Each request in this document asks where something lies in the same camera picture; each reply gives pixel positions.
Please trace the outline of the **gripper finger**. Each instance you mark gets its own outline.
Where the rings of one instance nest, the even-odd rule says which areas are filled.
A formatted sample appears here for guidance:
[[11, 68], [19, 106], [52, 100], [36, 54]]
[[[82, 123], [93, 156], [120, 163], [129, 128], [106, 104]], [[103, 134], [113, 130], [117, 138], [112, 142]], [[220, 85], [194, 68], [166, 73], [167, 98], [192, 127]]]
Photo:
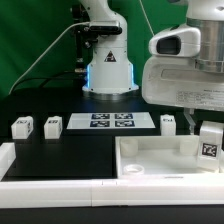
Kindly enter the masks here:
[[194, 114], [194, 110], [192, 108], [185, 108], [184, 109], [184, 117], [187, 120], [188, 124], [189, 124], [189, 133], [191, 135], [194, 134], [194, 130], [195, 130], [195, 126], [196, 123], [192, 118], [192, 115]]

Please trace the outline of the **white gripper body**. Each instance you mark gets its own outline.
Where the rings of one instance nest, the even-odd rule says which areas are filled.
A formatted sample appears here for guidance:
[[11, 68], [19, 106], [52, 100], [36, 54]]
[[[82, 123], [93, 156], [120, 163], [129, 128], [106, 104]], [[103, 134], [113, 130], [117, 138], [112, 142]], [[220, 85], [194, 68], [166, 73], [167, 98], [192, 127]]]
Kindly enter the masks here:
[[142, 97], [149, 104], [224, 111], [224, 74], [197, 70], [187, 58], [152, 56], [143, 70]]

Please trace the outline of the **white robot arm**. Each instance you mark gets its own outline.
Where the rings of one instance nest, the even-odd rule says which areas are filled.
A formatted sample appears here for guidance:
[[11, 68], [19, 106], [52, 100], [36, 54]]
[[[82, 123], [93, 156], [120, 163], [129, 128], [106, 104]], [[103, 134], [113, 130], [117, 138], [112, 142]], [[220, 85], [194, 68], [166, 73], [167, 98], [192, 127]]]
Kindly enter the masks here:
[[108, 0], [79, 0], [96, 37], [83, 91], [118, 99], [137, 90], [149, 104], [224, 111], [224, 0], [167, 0], [187, 7], [186, 22], [154, 35], [142, 85], [127, 57], [127, 23]]

